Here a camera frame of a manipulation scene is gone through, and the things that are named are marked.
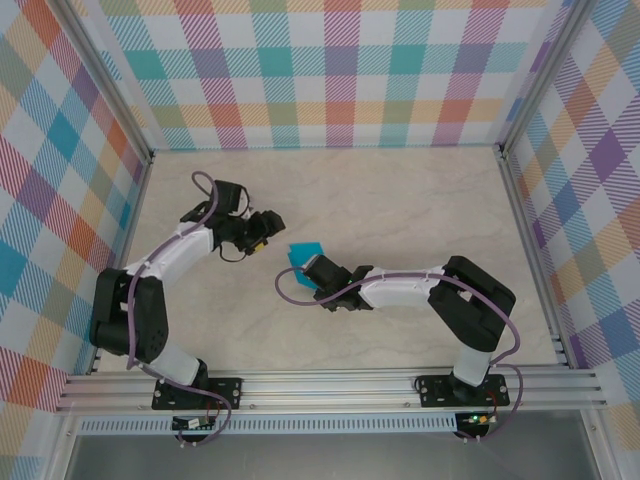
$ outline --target aluminum rail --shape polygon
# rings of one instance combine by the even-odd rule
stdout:
[[[591,370],[561,366],[521,367],[524,395],[521,410],[581,410],[603,408],[605,397]],[[413,389],[420,375],[448,375],[450,368],[315,370],[289,372],[210,372],[216,377],[243,379],[241,414],[469,412],[473,407],[421,408]],[[514,399],[515,372],[505,376]],[[69,377],[58,412],[71,415],[157,415],[151,410],[155,380],[140,372],[94,373]],[[180,411],[196,414],[198,411]]]

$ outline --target plaid backdrop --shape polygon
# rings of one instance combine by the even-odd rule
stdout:
[[[601,0],[511,157],[572,347],[638,469],[639,92],[640,0]]]
[[[0,479],[33,478],[88,360],[142,164],[45,0],[0,0]]]
[[[152,143],[171,149],[493,144],[560,3],[100,0],[100,26],[85,5],[97,1],[74,4]]]

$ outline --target metal frame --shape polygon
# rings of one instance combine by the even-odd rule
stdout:
[[[107,66],[87,34],[75,9],[69,4],[68,0],[47,0],[47,4],[60,26],[64,29],[67,37],[69,37],[69,40],[71,40],[82,59],[82,63],[91,75],[98,90],[102,93],[136,153],[140,158],[144,158],[146,163],[151,163],[153,149],[145,139],[137,120],[120,94],[115,80],[109,74]]]
[[[119,262],[121,263],[122,259],[126,258],[131,245],[150,176],[153,155],[68,0],[48,0],[48,3],[69,33],[96,84],[114,110],[116,118],[125,128],[127,136],[148,161],[140,196]],[[505,145],[496,150],[496,158],[552,334],[558,360],[558,365],[521,367],[524,375],[524,396],[520,409],[581,411],[600,472],[603,478],[615,480],[622,479],[624,476],[617,468],[612,448],[612,430],[603,413],[606,407],[604,392],[593,371],[571,368],[576,366],[575,356],[570,348],[565,349],[563,344],[562,339],[566,340],[568,337],[559,320],[552,290],[544,275],[541,258],[535,248],[535,240],[526,221],[522,199],[518,195],[513,172],[508,162],[508,152],[525,131],[544,92],[553,81],[596,3],[597,0],[574,3],[562,32],[549,52],[550,60],[538,74],[531,93],[507,134]],[[389,432],[393,431],[393,428],[401,428],[399,422],[407,419],[410,426],[407,427],[403,423],[402,428],[433,431],[428,429],[429,421],[426,419],[432,419],[431,425],[433,425],[435,421],[433,419],[451,418],[450,415],[454,413],[477,410],[464,407],[420,408],[418,393],[413,390],[413,379],[418,375],[448,374],[449,371],[448,368],[413,368],[210,373],[215,376],[240,376],[244,379],[241,406],[234,412],[232,418],[238,422],[253,422],[247,423],[253,427],[250,428],[251,432],[245,429],[242,433],[291,433],[283,432],[282,428],[278,427],[281,425],[280,420],[300,418],[313,421],[314,428],[316,428],[316,419],[319,422],[333,419],[333,423],[323,423],[322,428],[318,427],[309,433],[335,433],[335,419],[349,422],[358,418],[373,418],[371,415],[375,416],[376,420],[381,420],[383,425],[383,428],[368,432],[374,433],[374,431]],[[512,370],[497,368],[496,372],[505,375],[507,385],[512,392],[518,388],[518,380]],[[150,408],[154,382],[140,372],[93,373],[88,376],[70,377],[58,408],[59,424],[55,432],[57,441],[52,442],[54,446],[45,478],[64,478],[72,457],[75,439],[79,435],[90,435],[96,432],[140,434],[142,433],[140,428],[145,428],[145,431],[146,428],[151,428],[152,434],[172,434],[173,432],[168,428],[172,412],[156,412]],[[189,415],[203,412],[180,413]],[[422,426],[416,427],[415,423],[411,424],[411,422],[420,422],[421,419],[426,422]]]
[[[598,1],[599,0],[575,0],[573,2],[571,11],[567,14],[565,23],[562,26],[562,30],[553,45],[551,45],[547,53],[547,59],[540,68],[531,91],[525,98],[520,107],[520,111],[507,132],[503,145],[504,151],[507,152],[507,154],[529,125],[529,122],[540,105],[542,97],[549,88],[549,85],[551,85],[556,78],[556,75],[569,54],[569,50],[571,50],[573,43],[578,38],[582,26],[589,19]]]

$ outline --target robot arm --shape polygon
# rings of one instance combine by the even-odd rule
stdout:
[[[318,255],[307,263],[303,273],[318,286],[314,294],[314,299],[318,301],[335,295],[353,282],[363,281],[358,287],[322,304],[331,311],[340,307],[353,311],[391,305],[430,305],[462,342],[450,378],[458,397],[468,396],[484,381],[505,324],[477,298],[472,296],[466,299],[462,289],[438,279],[427,278],[427,274],[459,279],[486,296],[506,315],[511,313],[516,301],[515,295],[507,287],[471,261],[459,256],[451,257],[442,267],[406,272],[407,278],[385,278],[386,275],[403,272],[365,265],[356,268],[352,274],[324,255]],[[425,276],[416,277],[415,274],[420,273]]]
[[[89,334],[93,345],[115,355],[127,355],[127,311],[133,308],[136,359],[163,377],[198,388],[206,388],[207,366],[168,341],[165,289],[223,242],[233,243],[245,255],[252,255],[268,243],[268,238],[285,228],[275,212],[254,211],[243,186],[219,180],[215,183],[218,204],[213,215],[185,235],[182,233],[211,209],[212,199],[200,203],[180,219],[173,234],[178,236],[177,240],[162,249],[140,274],[133,305],[127,304],[127,293],[133,276],[148,262],[149,255],[122,270],[107,268],[100,273]]]

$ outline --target mounting plate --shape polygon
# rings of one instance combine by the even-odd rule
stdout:
[[[509,405],[509,391],[503,375],[487,375],[484,382],[476,389],[476,395],[467,402],[460,401],[449,383],[449,375],[422,375],[414,382],[420,394],[422,408],[429,407],[493,407],[494,400],[488,392],[496,397],[499,407]]]
[[[231,404],[232,410],[240,408],[242,397],[241,378],[211,378],[209,377],[208,391],[217,393],[226,398]],[[152,410],[206,410],[207,406],[214,402],[210,397],[197,393],[185,392],[166,383],[156,382]],[[217,405],[211,405],[211,409],[217,409]]]

